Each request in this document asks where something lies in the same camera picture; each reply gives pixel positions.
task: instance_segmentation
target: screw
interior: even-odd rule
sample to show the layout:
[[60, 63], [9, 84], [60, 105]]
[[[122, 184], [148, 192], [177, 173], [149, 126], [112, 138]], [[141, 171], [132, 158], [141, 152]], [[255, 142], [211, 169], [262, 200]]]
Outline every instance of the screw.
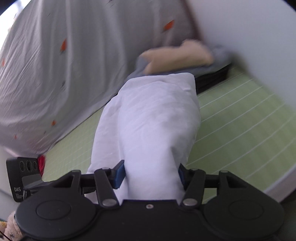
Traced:
[[146, 205], [146, 208], [147, 208], [147, 209], [153, 209], [153, 208], [154, 208], [154, 205], [153, 205], [153, 204], [147, 204], [147, 205]]
[[102, 204], [105, 207], [113, 207], [117, 204], [117, 201], [115, 199], [108, 198], [108, 199], [103, 200]]
[[197, 204], [197, 200], [194, 198], [186, 198], [183, 200], [183, 204], [188, 207], [195, 206]]

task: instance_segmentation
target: red object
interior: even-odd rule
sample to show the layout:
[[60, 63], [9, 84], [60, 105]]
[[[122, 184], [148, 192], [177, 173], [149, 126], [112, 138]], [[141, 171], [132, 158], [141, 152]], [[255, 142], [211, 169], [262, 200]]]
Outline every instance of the red object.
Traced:
[[62, 43], [62, 46], [60, 48], [61, 53], [64, 52], [67, 49], [67, 39], [65, 39]]
[[174, 24], [175, 24], [175, 20], [170, 21], [168, 24], [166, 24], [166, 25], [163, 27], [163, 30], [164, 30], [164, 31], [167, 31], [167, 30], [171, 29], [171, 28], [174, 26]]
[[39, 170], [40, 170], [40, 175], [42, 176], [44, 173], [44, 167], [45, 167], [45, 156], [41, 155], [38, 157], [38, 165], [39, 165]]

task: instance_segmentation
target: pink plush toy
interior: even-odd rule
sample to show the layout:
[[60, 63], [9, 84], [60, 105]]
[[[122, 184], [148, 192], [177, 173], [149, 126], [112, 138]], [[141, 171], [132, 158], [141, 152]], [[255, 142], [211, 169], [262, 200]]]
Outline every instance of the pink plush toy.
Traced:
[[0, 231], [4, 233], [5, 236], [3, 236], [0, 233], [0, 240], [5, 241], [19, 241], [23, 237], [16, 221], [15, 221], [15, 212], [9, 215], [7, 222], [0, 222]]

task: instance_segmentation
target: orange spot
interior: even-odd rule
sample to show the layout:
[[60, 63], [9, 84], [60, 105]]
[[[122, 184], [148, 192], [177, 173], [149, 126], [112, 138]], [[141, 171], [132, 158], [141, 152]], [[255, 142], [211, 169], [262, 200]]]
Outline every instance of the orange spot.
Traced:
[[67, 49], [67, 39], [65, 39], [61, 45], [60, 51], [64, 52]]
[[175, 20], [170, 21], [168, 24], [166, 24], [166, 25], [163, 27], [163, 30], [164, 30], [164, 31], [167, 31], [167, 30], [171, 29], [171, 28], [174, 26], [174, 24], [175, 24]]

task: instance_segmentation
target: camera lens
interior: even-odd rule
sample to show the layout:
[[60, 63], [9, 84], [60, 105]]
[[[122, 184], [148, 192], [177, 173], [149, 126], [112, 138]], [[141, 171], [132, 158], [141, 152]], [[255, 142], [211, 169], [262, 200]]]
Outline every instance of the camera lens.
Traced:
[[29, 172], [32, 171], [32, 163], [30, 161], [27, 161], [27, 169]]
[[34, 167], [34, 170], [36, 171], [37, 170], [37, 162], [33, 162], [33, 167]]
[[23, 172], [25, 171], [25, 164], [23, 161], [20, 162], [20, 170]]

